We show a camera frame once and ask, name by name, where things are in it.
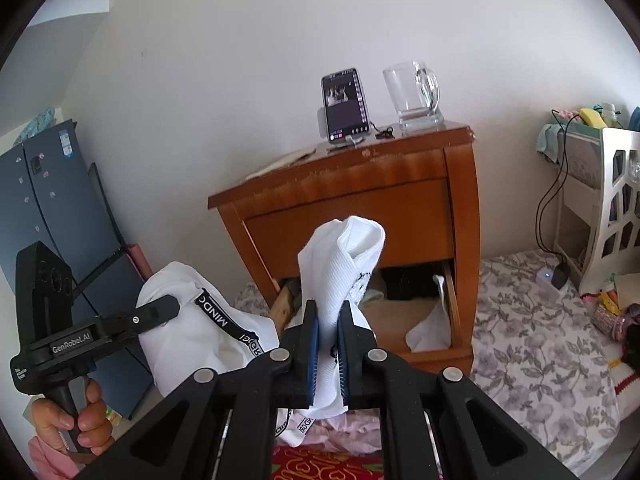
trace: refrigerator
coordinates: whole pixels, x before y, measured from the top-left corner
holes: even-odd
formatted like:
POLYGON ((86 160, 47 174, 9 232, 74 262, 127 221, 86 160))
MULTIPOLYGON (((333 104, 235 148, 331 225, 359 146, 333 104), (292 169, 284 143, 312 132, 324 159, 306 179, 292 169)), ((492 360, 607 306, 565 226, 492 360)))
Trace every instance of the refrigerator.
MULTIPOLYGON (((1 155, 0 267, 14 293, 15 257, 39 240, 71 267, 76 283, 99 272, 74 303, 74 323, 133 311, 143 279, 106 211, 106 199, 96 192, 82 158, 73 121, 1 155)), ((125 418, 131 418, 153 383, 137 341, 99 360, 90 375, 102 386, 105 402, 125 418)))

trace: mug handle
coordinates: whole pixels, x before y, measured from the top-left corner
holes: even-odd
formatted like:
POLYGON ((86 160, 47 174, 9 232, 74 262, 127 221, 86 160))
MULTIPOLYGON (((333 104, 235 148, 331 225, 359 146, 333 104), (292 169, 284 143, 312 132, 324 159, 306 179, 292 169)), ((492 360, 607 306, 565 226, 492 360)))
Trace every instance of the mug handle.
POLYGON ((440 88, 436 75, 428 68, 419 68, 415 72, 418 88, 427 101, 430 113, 434 113, 440 104, 440 88))

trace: pink sleeve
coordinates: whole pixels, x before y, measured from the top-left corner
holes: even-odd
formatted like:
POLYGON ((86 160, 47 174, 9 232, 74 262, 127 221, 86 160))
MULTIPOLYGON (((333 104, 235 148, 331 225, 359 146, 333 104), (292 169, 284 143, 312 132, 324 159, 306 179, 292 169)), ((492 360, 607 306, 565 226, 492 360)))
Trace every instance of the pink sleeve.
POLYGON ((78 474, 78 466, 67 455, 53 449, 39 436, 34 436, 28 446, 40 480, 70 480, 78 474))

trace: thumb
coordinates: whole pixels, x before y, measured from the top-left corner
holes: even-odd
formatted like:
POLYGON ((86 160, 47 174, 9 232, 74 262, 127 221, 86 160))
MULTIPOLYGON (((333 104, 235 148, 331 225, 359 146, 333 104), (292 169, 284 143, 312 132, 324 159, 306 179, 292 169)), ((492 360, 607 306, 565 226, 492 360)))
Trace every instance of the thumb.
POLYGON ((38 399, 31 405, 31 416, 38 436, 53 449, 66 452, 59 430, 68 431, 74 419, 49 399, 38 399))

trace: cabinet top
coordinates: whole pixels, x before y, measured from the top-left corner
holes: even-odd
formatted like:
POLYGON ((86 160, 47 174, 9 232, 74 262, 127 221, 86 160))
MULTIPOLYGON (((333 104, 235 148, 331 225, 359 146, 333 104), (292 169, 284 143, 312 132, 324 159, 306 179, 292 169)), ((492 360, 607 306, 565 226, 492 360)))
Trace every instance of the cabinet top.
POLYGON ((266 189, 282 186, 292 180, 299 180, 311 174, 334 171, 387 155, 405 155, 408 153, 437 150, 447 146, 470 144, 476 136, 466 124, 445 121, 441 126, 429 130, 419 130, 400 134, 399 127, 394 127, 395 139, 376 139, 372 132, 356 146, 331 150, 328 142, 318 144, 315 152, 305 156, 286 167, 270 171, 259 176, 243 179, 234 186, 209 197, 208 209, 234 202, 266 189))

